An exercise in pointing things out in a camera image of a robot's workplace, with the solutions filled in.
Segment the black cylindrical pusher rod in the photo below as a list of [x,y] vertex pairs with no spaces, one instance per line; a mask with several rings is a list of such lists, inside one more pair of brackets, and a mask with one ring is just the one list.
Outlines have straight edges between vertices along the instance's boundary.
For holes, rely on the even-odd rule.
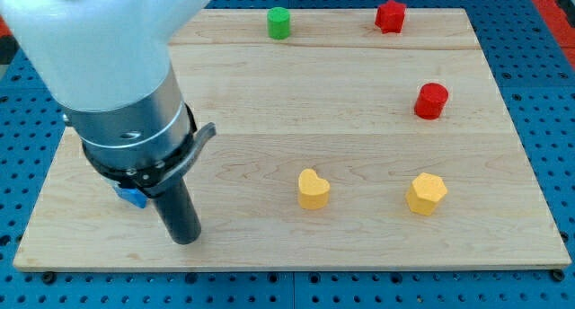
[[175,243],[195,242],[201,234],[201,224],[183,179],[153,198],[156,211]]

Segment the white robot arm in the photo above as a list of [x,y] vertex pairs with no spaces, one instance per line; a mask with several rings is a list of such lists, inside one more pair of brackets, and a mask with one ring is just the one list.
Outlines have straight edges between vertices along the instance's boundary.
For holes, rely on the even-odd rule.
[[151,199],[172,239],[201,225],[184,176],[216,133],[198,127],[173,72],[173,34],[211,0],[1,0],[1,14],[117,189]]

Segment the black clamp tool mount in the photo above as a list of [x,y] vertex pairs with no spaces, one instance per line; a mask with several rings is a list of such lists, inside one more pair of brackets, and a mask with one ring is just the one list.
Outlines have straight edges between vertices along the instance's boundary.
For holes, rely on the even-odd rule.
[[187,121],[189,131],[179,144],[170,143],[166,147],[170,153],[164,157],[157,155],[164,146],[155,141],[102,152],[84,142],[85,157],[101,176],[116,182],[119,188],[137,189],[155,199],[183,178],[205,144],[217,133],[212,122],[197,128],[188,105],[181,108],[178,117]]

